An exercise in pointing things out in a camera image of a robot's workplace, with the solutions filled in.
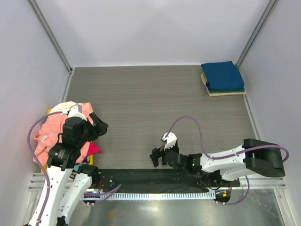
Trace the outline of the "blue Mickey print t-shirt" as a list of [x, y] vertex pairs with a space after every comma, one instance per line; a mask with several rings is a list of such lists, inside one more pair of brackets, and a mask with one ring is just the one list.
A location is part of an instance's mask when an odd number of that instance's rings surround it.
[[206, 87], [212, 92], [241, 92], [245, 88], [239, 69], [232, 61], [204, 63], [201, 68], [206, 77]]

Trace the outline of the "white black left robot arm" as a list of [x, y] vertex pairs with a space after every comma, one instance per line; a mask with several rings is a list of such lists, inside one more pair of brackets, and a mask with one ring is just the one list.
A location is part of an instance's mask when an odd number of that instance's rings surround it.
[[85, 143], [106, 134], [108, 124], [91, 113], [87, 119], [80, 113], [68, 114], [63, 131], [58, 134], [56, 144], [48, 152], [47, 168], [42, 167], [46, 178], [38, 205], [29, 221], [30, 226], [66, 226], [68, 217], [88, 188], [99, 185], [99, 170], [84, 164], [68, 192], [65, 185], [73, 172], [76, 160]]

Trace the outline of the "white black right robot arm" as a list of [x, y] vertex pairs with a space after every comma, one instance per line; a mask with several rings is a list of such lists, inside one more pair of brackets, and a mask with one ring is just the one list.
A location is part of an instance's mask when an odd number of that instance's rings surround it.
[[167, 138], [164, 146], [152, 150], [150, 159], [154, 167], [162, 161], [216, 187], [252, 174], [269, 178], [285, 176], [280, 146], [257, 139], [245, 139], [242, 145], [223, 152], [184, 155], [179, 152], [177, 139]]

